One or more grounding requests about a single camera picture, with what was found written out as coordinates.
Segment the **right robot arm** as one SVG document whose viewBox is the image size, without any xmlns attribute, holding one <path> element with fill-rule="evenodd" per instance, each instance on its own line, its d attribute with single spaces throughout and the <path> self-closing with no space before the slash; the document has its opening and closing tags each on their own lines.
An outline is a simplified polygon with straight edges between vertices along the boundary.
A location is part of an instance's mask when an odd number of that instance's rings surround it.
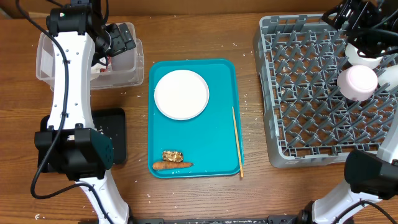
<svg viewBox="0 0 398 224">
<path fill-rule="evenodd" d="M 341 1 L 322 15 L 322 20 L 339 30 L 347 24 L 345 36 L 361 58 L 382 58 L 397 53 L 397 1 Z M 330 193 L 310 202 L 291 223 L 346 223 L 370 205 L 387 219 L 395 220 L 380 206 L 381 200 L 397 195 L 397 120 L 376 154 L 351 151 L 344 179 Z"/>
</svg>

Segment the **brown food scrap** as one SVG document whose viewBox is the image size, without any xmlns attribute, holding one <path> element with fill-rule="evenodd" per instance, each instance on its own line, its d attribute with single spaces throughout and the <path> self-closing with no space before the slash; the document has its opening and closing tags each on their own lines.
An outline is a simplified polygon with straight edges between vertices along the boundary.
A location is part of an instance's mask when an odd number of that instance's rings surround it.
<svg viewBox="0 0 398 224">
<path fill-rule="evenodd" d="M 179 163 L 183 161 L 183 154 L 180 151 L 163 151 L 162 160 Z"/>
</svg>

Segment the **wooden chopstick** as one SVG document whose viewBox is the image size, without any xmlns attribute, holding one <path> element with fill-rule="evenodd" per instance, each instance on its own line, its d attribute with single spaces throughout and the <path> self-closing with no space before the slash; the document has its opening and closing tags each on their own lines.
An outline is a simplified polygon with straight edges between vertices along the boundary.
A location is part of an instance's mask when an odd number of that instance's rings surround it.
<svg viewBox="0 0 398 224">
<path fill-rule="evenodd" d="M 243 172 L 243 163 L 242 163 L 242 157 L 241 157 L 241 150 L 240 150 L 240 144 L 239 144 L 239 136 L 238 136 L 238 129 L 237 129 L 237 123 L 236 123 L 236 116 L 234 112 L 234 107 L 231 107 L 232 109 L 232 115 L 233 115 L 233 124 L 234 124 L 234 134 L 235 134 L 235 139 L 236 139 L 236 147 L 237 147 L 237 154 L 238 154 L 238 162 L 239 162 L 239 173 L 240 173 L 240 178 L 244 178 L 244 172 Z"/>
</svg>

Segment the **carrot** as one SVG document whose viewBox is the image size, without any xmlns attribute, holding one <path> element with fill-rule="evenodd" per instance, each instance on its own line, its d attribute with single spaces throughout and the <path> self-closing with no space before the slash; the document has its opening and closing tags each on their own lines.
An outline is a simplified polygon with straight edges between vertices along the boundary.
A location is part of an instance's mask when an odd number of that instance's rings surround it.
<svg viewBox="0 0 398 224">
<path fill-rule="evenodd" d="M 171 161 L 157 161 L 153 163 L 154 170 L 169 170 L 169 169 L 182 169 L 193 166 L 191 162 L 171 162 Z"/>
</svg>

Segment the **large white plate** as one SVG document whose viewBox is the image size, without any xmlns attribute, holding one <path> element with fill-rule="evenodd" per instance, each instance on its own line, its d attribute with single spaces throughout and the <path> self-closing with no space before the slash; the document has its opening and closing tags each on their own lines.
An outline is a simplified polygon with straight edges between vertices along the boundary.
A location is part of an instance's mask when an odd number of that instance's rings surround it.
<svg viewBox="0 0 398 224">
<path fill-rule="evenodd" d="M 166 117 L 178 121 L 189 120 L 202 113 L 210 99 L 205 79 L 191 70 L 174 70 L 156 84 L 154 100 L 157 109 Z"/>
</svg>

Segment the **white cup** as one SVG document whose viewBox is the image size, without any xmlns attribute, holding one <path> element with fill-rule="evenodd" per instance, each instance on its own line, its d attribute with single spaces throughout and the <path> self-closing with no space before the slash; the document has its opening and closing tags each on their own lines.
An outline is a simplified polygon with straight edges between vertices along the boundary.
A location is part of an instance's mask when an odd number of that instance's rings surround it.
<svg viewBox="0 0 398 224">
<path fill-rule="evenodd" d="M 386 88 L 386 91 L 390 91 L 397 87 L 398 84 L 398 65 L 394 65 L 391 67 L 385 68 L 385 71 L 378 77 L 379 86 L 383 86 L 386 83 L 389 86 Z"/>
</svg>

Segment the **pink white bowl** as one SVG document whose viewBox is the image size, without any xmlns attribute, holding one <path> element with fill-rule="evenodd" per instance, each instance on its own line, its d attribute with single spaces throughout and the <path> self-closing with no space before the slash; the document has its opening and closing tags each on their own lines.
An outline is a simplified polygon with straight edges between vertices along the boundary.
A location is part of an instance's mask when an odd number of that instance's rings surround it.
<svg viewBox="0 0 398 224">
<path fill-rule="evenodd" d="M 369 99 L 378 85 L 376 73 L 367 66 L 354 65 L 338 75 L 341 94 L 353 101 Z"/>
</svg>

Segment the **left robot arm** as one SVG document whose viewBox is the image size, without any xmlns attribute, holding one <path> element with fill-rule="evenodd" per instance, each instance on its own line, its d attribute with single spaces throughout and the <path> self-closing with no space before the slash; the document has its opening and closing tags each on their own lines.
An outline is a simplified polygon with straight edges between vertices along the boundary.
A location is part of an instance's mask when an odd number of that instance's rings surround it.
<svg viewBox="0 0 398 224">
<path fill-rule="evenodd" d="M 33 198 L 47 199 L 81 188 L 97 213 L 99 223 L 132 223 L 129 205 L 122 199 L 111 174 L 114 147 L 111 138 L 95 129 L 90 105 L 91 66 L 112 49 L 100 1 L 71 1 L 54 8 L 43 30 L 53 44 L 55 83 L 52 110 L 44 131 L 34 143 L 43 155 L 30 186 Z M 51 166 L 73 185 L 47 195 L 35 186 Z"/>
</svg>

